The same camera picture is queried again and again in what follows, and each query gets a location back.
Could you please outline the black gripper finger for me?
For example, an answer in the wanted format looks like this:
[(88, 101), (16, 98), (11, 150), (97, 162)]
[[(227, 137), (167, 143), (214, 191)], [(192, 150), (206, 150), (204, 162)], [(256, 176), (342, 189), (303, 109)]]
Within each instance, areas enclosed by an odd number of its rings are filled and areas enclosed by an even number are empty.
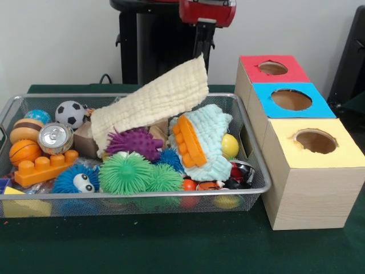
[(214, 49), (214, 25), (205, 25), (204, 54), (209, 55), (211, 48)]
[(204, 44), (204, 25), (196, 24), (196, 35), (193, 49), (194, 57), (199, 57), (202, 54), (203, 44)]

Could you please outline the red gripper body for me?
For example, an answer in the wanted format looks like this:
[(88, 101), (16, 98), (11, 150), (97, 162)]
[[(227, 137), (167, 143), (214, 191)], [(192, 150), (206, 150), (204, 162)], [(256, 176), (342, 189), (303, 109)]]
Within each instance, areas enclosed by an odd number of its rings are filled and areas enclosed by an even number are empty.
[(236, 1), (179, 1), (179, 16), (184, 23), (214, 23), (229, 27), (236, 13)]

